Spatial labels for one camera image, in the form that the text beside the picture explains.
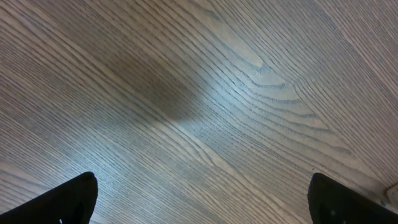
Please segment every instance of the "laminate flooring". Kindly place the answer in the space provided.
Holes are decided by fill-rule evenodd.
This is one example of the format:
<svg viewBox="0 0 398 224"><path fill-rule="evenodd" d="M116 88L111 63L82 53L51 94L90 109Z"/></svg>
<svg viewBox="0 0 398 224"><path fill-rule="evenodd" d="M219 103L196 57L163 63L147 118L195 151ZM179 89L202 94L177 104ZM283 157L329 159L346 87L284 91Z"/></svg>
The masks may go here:
<svg viewBox="0 0 398 224"><path fill-rule="evenodd" d="M0 212L85 171L93 223L311 223L315 172L388 203L397 11L0 0Z"/></svg>

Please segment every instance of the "wooden floor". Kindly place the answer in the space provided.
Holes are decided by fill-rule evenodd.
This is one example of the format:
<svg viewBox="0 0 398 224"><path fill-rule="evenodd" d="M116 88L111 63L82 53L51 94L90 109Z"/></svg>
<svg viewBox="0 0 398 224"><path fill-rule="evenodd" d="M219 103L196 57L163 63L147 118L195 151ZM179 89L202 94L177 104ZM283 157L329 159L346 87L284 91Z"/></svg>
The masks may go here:
<svg viewBox="0 0 398 224"><path fill-rule="evenodd" d="M310 223L398 182L396 0L1 0L0 212L84 172L93 223Z"/></svg>

